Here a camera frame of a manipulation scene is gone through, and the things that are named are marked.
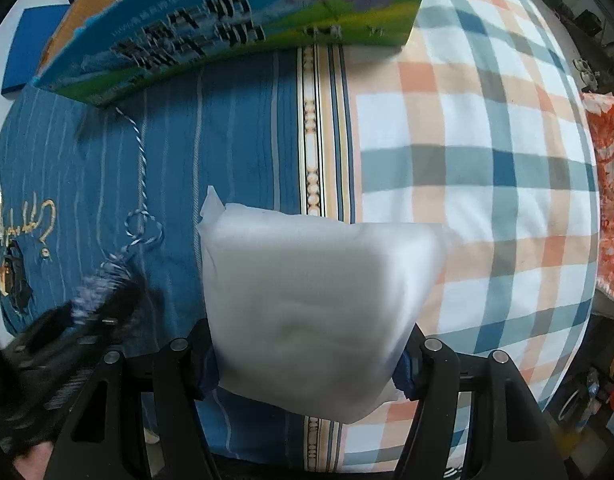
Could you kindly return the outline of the left hand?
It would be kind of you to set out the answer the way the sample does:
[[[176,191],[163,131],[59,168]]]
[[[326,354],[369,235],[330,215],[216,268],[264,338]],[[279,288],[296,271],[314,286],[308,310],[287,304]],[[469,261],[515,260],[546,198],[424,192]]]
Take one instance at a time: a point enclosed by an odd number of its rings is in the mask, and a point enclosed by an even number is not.
[[[42,480],[53,451],[51,442],[33,446],[24,455],[16,456],[13,466],[24,480]]]

